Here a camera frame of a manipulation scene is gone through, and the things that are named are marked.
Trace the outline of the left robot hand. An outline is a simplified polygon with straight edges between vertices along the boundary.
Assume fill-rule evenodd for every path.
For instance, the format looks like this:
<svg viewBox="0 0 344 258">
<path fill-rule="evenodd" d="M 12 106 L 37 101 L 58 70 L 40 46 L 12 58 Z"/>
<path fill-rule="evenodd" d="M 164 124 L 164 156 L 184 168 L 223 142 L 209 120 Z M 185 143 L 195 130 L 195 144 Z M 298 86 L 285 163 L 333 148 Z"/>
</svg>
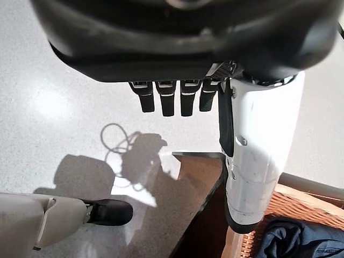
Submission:
<svg viewBox="0 0 344 258">
<path fill-rule="evenodd" d="M 226 218 L 255 230 L 289 154 L 304 71 L 331 51 L 343 1 L 32 1 L 55 55 L 100 82 L 127 82 L 143 112 L 190 116 L 218 96 Z"/>
</svg>

